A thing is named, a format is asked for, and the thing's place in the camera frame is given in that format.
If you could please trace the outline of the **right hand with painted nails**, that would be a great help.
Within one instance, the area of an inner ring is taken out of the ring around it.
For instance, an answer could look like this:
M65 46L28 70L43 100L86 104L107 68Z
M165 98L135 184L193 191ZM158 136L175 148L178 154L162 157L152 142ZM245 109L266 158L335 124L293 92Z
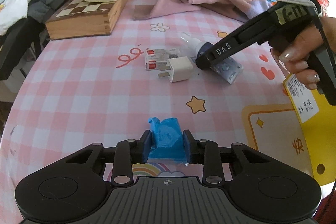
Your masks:
M314 90L317 88L320 77L316 71L309 69L307 59L309 54L321 45L323 45L321 34L315 25L311 24L300 32L283 52L276 51L274 48L270 52L275 60L284 63L286 70L294 74L299 82L306 88Z

